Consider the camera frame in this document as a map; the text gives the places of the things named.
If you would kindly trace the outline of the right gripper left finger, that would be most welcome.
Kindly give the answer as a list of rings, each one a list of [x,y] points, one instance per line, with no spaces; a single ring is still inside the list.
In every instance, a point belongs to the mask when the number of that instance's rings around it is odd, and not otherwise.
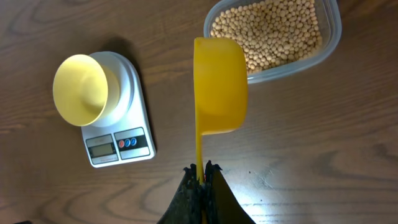
[[[197,167],[195,164],[190,164],[183,170],[185,173],[178,189],[157,224],[201,223],[200,184],[197,180]]]

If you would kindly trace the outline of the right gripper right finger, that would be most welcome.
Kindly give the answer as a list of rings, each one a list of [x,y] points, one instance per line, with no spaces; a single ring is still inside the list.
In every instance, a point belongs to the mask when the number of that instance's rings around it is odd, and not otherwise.
[[[223,177],[218,164],[206,163],[204,208],[209,224],[255,224],[243,210]]]

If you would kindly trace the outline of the yellow measuring scoop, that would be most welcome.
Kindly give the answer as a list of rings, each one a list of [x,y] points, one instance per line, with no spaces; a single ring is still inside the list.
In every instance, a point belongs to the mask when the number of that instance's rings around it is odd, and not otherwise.
[[[228,133],[244,122],[248,77],[242,47],[227,38],[194,40],[193,84],[197,180],[204,183],[202,136]]]

